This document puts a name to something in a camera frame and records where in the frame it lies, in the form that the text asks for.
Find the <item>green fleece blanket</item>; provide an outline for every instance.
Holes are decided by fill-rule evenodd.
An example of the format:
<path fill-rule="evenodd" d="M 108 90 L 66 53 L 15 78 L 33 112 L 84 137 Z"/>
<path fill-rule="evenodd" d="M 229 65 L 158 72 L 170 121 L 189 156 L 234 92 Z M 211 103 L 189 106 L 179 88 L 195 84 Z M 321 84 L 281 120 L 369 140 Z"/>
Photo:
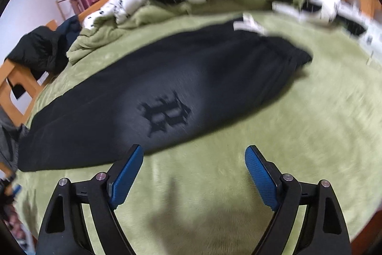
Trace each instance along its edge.
<path fill-rule="evenodd" d="M 83 57 L 94 50 L 115 42 L 126 36 L 129 30 L 137 27 L 160 23 L 173 17 L 182 15 L 206 15 L 223 12 L 237 12 L 242 10 L 270 10 L 274 0 L 210 0 L 204 4 L 190 4 L 183 2 L 179 5 L 162 5 L 158 2 L 141 7 L 125 23 L 118 25 L 114 17 L 98 18 L 94 21 L 95 28 L 83 29 L 78 39 L 70 47 L 67 57 L 71 65 L 76 64 Z"/>
<path fill-rule="evenodd" d="M 116 210 L 137 254 L 250 254 L 272 217 L 244 163 L 244 151 L 251 144 L 281 172 L 291 173 L 299 181 L 329 180 L 351 238 L 380 203 L 379 67 L 367 64 L 367 56 L 341 28 L 299 24 L 272 12 L 250 13 L 271 34 L 310 50 L 314 60 L 277 100 L 258 111 L 190 142 L 145 156 L 126 202 Z M 124 30 L 114 42 L 68 66 L 43 90 L 32 115 L 135 49 L 238 15 L 180 16 Z M 37 235 L 60 178 L 88 180 L 108 168 L 18 172 L 18 182 L 24 187 L 16 207 L 21 219 Z M 301 208 L 285 254 L 294 249 L 303 215 Z M 87 206 L 85 218 L 94 250 L 103 254 Z"/>

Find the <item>wooden bed frame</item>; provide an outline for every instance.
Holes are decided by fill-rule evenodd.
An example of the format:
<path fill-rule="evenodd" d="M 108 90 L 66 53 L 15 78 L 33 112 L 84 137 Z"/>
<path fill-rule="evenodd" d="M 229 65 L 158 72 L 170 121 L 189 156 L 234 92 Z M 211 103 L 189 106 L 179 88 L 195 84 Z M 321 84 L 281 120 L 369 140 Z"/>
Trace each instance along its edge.
<path fill-rule="evenodd" d="M 78 18 L 82 22 L 89 14 L 99 10 L 108 0 L 99 0 L 84 12 L 79 14 Z M 373 16 L 375 10 L 381 10 L 382 6 L 379 0 L 361 0 L 361 10 L 368 16 Z M 50 21 L 47 24 L 52 30 L 57 28 L 56 21 Z M 29 104 L 26 112 L 22 114 L 11 102 L 10 94 L 11 88 L 7 83 L 7 78 L 10 82 L 20 84 L 32 97 L 32 101 Z M 50 82 L 48 77 L 42 86 L 40 86 L 33 78 L 30 70 L 22 65 L 18 65 L 9 60 L 5 60 L 0 67 L 0 106 L 3 107 L 7 115 L 11 118 L 16 126 L 25 123 L 28 119 L 34 102 L 44 88 Z M 365 250 L 376 239 L 382 229 L 382 212 L 377 212 L 366 228 L 358 235 L 358 237 L 352 242 L 353 255 L 362 255 Z"/>

